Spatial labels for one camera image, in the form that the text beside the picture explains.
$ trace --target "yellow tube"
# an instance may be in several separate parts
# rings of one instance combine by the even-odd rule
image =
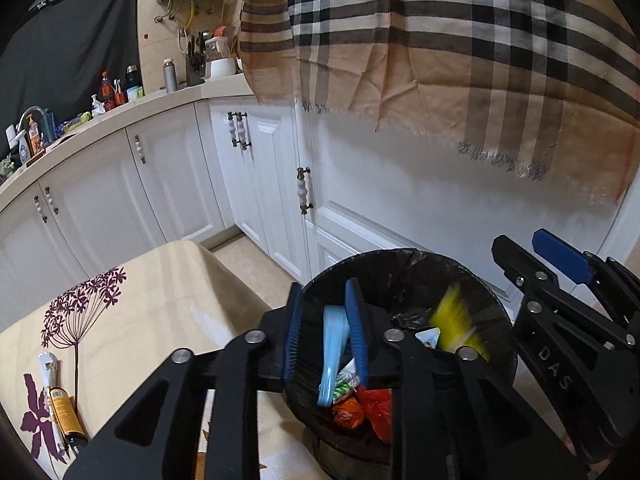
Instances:
[[[184,26],[184,33],[187,33],[187,30],[189,28],[189,26],[191,25],[191,22],[193,21],[193,17],[196,14],[196,2],[195,0],[191,0],[191,14],[189,16],[189,21],[187,22],[187,24]]]

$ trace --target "cabinet handle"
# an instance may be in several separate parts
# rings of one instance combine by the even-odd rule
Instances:
[[[234,123],[234,114],[233,112],[227,112],[226,122],[229,126],[229,135],[231,135],[231,143],[234,147],[238,145],[238,140],[236,139],[236,124]]]
[[[300,201],[300,212],[303,215],[306,215],[306,212],[310,209],[314,208],[314,205],[311,203],[306,203],[306,181],[305,181],[305,173],[311,173],[311,169],[309,168],[298,168],[296,170],[296,178],[298,179],[298,200]]]
[[[146,164],[145,155],[142,153],[142,144],[140,144],[140,137],[139,136],[135,136],[133,139],[136,141],[136,151],[138,152],[138,155],[140,156],[140,160],[142,161],[142,164]]]
[[[245,152],[246,147],[250,146],[250,142],[246,142],[246,129],[244,128],[243,117],[246,117],[246,113],[236,112],[236,119],[238,120],[238,139],[240,139],[240,147]]]
[[[44,195],[45,195],[45,197],[47,198],[47,203],[48,203],[48,204],[49,204],[49,206],[53,209],[53,213],[54,213],[55,215],[57,215],[57,214],[58,214],[59,209],[58,209],[58,208],[53,204],[53,199],[51,198],[51,195],[50,195],[50,193],[49,193],[49,186],[47,186],[47,187],[44,189]]]
[[[47,223],[47,217],[42,212],[42,206],[40,205],[40,197],[37,195],[34,196],[33,201],[36,203],[36,209],[38,210],[38,213],[40,213],[40,218],[42,218],[44,223]]]

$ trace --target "wall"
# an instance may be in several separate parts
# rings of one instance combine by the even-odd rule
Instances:
[[[626,259],[625,265],[636,276],[640,276],[640,240],[631,249],[631,254]]]
[[[214,30],[220,25],[231,25],[240,18],[242,0],[196,0],[198,13],[193,20],[191,32]],[[174,0],[177,21],[183,27],[189,19],[189,0]],[[184,54],[178,47],[176,21],[165,18],[155,23],[154,18],[166,12],[156,0],[138,0],[138,47],[140,49],[140,70],[143,86],[147,94],[164,87],[162,62],[174,59],[178,83],[186,80]],[[182,49],[186,51],[187,40],[181,38]]]

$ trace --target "tiled floor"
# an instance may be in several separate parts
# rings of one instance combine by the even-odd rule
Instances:
[[[248,237],[240,235],[211,252],[271,308],[287,302],[293,278]]]

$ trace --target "plaid scarf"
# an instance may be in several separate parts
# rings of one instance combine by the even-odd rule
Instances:
[[[639,43],[612,0],[244,0],[258,99],[444,138],[618,199],[640,161]]]

